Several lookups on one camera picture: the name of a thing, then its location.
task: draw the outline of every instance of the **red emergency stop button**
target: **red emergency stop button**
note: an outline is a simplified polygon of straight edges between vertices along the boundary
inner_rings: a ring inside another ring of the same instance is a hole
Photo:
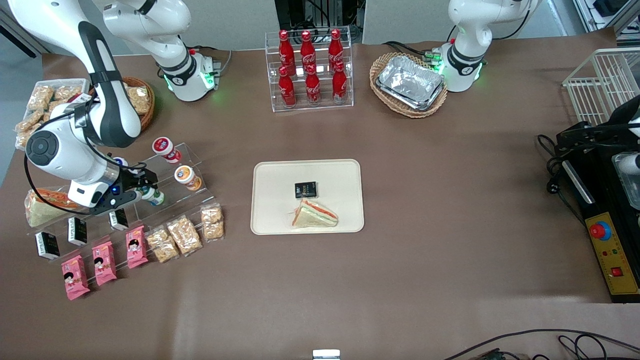
[[[596,239],[606,241],[611,238],[611,228],[606,222],[598,221],[589,227],[589,234]]]

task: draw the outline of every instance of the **cartoon girl packaging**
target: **cartoon girl packaging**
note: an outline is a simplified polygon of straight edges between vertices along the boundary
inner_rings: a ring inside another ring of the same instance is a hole
[[[62,263],[62,274],[65,277],[65,290],[69,300],[89,292],[82,256],[78,255]]]
[[[116,263],[113,259],[113,245],[111,241],[102,243],[93,249],[93,265],[95,267],[95,282],[102,286],[107,281],[115,280]]]
[[[144,225],[138,226],[127,233],[125,241],[127,242],[127,264],[129,268],[140,266],[148,261],[144,227]]]

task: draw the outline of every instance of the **brown table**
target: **brown table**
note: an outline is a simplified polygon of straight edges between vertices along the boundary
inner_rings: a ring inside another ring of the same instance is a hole
[[[224,204],[227,238],[70,302],[59,265],[38,258],[25,235],[28,184],[16,152],[0,190],[0,358],[275,360],[339,348],[344,359],[441,359],[535,327],[637,344],[640,305],[609,303],[583,228],[545,191],[546,157],[534,144],[572,121],[561,81],[614,45],[612,31],[496,41],[477,83],[424,120],[391,112],[369,89],[369,65],[386,46],[355,46],[355,107],[279,114],[261,51],[234,54],[220,90],[189,104],[150,57],[118,58],[124,76],[157,96],[152,127],[118,154],[144,159],[160,135],[190,144]],[[85,74],[64,56],[44,65],[46,78]],[[252,234],[257,163],[332,158],[362,166],[361,232]],[[561,355],[552,334],[496,345]]]

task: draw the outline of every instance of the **sandwich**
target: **sandwich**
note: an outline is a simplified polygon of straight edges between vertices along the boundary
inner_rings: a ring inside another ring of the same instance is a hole
[[[302,199],[293,219],[294,227],[333,227],[338,224],[338,216],[327,208]]]

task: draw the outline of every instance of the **coca-cola bottle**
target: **coca-cola bottle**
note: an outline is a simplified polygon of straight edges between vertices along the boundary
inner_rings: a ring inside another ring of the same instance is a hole
[[[280,30],[280,61],[282,66],[287,68],[287,74],[294,76],[296,74],[296,59],[293,57],[293,47],[289,42],[289,34],[287,30]]]
[[[333,74],[336,63],[342,62],[342,43],[340,42],[340,29],[331,30],[331,43],[329,44],[329,73]]]
[[[285,108],[291,109],[296,105],[296,94],[293,90],[293,81],[291,81],[291,78],[289,77],[289,71],[286,66],[281,66],[278,71],[280,71],[280,80],[278,81],[278,85],[280,85],[282,102],[284,103]]]
[[[316,50],[311,44],[311,32],[309,32],[309,30],[302,31],[302,47],[300,47],[300,56],[302,56],[302,68],[305,70],[305,74],[308,74],[307,70],[311,67],[314,68],[315,74]]]
[[[309,106],[320,105],[320,79],[316,75],[315,63],[305,67],[307,73],[307,79],[305,83],[307,85],[307,99],[309,100]]]
[[[335,64],[333,74],[333,102],[344,104],[347,99],[347,75],[344,74],[344,63],[342,61]]]

